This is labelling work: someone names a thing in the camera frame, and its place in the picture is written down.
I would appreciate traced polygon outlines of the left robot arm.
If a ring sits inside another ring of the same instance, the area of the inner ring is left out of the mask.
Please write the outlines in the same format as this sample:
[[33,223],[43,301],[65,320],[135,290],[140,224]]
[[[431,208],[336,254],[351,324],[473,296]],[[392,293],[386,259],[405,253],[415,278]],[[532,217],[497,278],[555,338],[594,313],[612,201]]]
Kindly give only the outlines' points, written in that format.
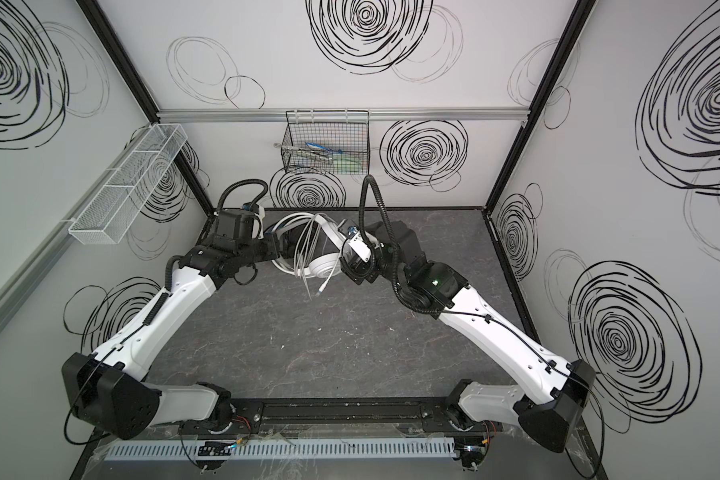
[[184,255],[171,257],[163,287],[109,340],[89,354],[71,355],[61,368],[69,401],[67,419],[79,419],[104,435],[132,439],[148,427],[193,421],[214,434],[235,421],[228,390],[207,382],[190,386],[147,381],[151,366],[181,325],[240,270],[277,258],[277,237],[264,228],[260,195],[228,208],[236,189],[268,184],[244,179],[220,195],[211,227]]

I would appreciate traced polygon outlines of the white headphones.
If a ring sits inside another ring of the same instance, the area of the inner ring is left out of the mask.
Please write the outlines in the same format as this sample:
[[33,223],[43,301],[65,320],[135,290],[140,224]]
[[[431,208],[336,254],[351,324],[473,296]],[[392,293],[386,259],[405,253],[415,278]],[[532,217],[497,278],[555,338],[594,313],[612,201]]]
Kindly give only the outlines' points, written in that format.
[[343,236],[339,225],[321,213],[291,213],[269,226],[280,240],[288,234],[296,235],[292,254],[280,248],[280,257],[272,264],[281,273],[302,281],[309,299],[321,296],[330,280],[339,273]]

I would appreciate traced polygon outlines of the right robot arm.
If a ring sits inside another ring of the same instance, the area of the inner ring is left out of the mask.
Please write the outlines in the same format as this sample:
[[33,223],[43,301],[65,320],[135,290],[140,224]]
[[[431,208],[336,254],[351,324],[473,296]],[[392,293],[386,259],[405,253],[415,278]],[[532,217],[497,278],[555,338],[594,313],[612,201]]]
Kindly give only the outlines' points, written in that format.
[[416,233],[390,220],[372,175],[363,178],[357,232],[346,244],[360,246],[342,266],[354,282],[388,280],[404,307],[451,327],[514,380],[507,387],[469,382],[457,389],[457,423],[515,425],[547,450],[565,451],[591,397],[596,378],[591,365],[541,346],[490,306],[463,275],[427,259]]

